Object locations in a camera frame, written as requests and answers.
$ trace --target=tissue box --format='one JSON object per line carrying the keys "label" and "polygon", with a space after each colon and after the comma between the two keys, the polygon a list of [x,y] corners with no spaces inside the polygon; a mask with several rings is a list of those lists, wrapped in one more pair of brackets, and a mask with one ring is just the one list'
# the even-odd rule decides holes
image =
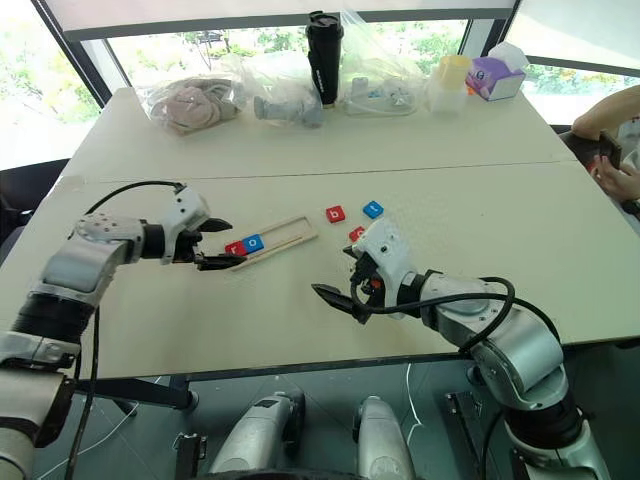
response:
{"label": "tissue box", "polygon": [[467,85],[485,100],[499,100],[515,96],[524,78],[525,73],[522,70],[512,72],[502,60],[479,57],[471,62]]}

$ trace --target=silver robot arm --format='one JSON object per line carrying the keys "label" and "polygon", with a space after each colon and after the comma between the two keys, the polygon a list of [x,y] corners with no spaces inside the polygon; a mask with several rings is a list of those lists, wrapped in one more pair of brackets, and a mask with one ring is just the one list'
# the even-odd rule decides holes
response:
{"label": "silver robot arm", "polygon": [[[497,328],[474,342],[500,315],[505,295],[497,294],[490,282],[481,279],[456,278],[435,271],[418,273],[401,233],[386,219],[374,222],[345,253],[356,259],[352,296],[320,284],[313,285],[314,290],[360,323],[366,323],[372,313],[390,314],[395,319],[409,314],[466,349],[502,406],[507,432],[522,463],[519,468],[529,478],[572,475],[610,479],[589,423],[569,391],[562,348],[550,322],[546,324],[530,309],[514,305]],[[366,304],[357,297],[360,285],[369,295]],[[416,306],[418,302],[468,293],[494,298]],[[408,308],[389,308],[403,305]]]}
{"label": "silver robot arm", "polygon": [[55,440],[69,411],[75,382],[70,368],[80,337],[117,267],[156,258],[193,262],[200,270],[228,268],[244,257],[207,257],[197,248],[202,231],[231,228],[209,218],[194,190],[176,189],[161,224],[85,215],[49,260],[12,330],[0,333],[0,478],[30,478],[35,447]]}

